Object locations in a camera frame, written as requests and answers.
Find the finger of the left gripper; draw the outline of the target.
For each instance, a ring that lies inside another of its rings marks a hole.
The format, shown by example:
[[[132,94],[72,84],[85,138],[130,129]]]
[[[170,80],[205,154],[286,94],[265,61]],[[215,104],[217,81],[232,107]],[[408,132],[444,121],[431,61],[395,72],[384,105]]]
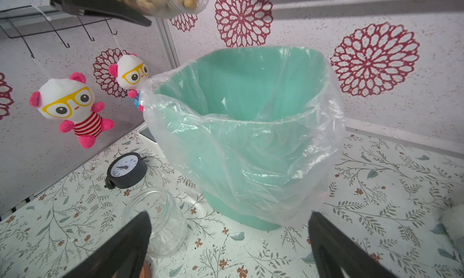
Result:
[[[152,24],[143,14],[118,0],[50,0],[50,5],[70,15],[116,18],[144,27]]]

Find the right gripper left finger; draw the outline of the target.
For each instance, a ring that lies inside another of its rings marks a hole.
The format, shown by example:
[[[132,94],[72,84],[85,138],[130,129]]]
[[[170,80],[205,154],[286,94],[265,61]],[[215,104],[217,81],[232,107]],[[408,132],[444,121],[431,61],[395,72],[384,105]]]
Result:
[[[139,213],[65,278],[138,278],[151,235],[146,212]]]

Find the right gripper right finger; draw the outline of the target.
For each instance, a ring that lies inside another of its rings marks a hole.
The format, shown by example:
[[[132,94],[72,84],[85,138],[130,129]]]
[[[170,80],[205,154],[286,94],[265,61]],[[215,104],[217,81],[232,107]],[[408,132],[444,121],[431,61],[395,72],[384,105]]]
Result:
[[[319,212],[308,222],[311,248],[321,278],[393,278]]]

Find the brown jar lid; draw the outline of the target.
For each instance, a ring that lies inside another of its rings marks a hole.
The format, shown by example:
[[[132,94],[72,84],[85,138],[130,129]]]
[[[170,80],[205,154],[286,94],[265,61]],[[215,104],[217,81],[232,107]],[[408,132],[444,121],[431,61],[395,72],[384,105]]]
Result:
[[[139,278],[152,278],[151,265],[147,261],[143,264]]]

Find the glass jar of peanuts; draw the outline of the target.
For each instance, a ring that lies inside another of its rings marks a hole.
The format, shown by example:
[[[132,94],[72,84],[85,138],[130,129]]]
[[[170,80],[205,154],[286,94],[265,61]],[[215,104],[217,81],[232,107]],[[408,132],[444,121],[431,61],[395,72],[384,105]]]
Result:
[[[147,254],[154,259],[175,254],[186,239],[187,220],[171,193],[157,187],[141,191],[124,208],[122,222],[141,212],[149,215],[152,228]]]

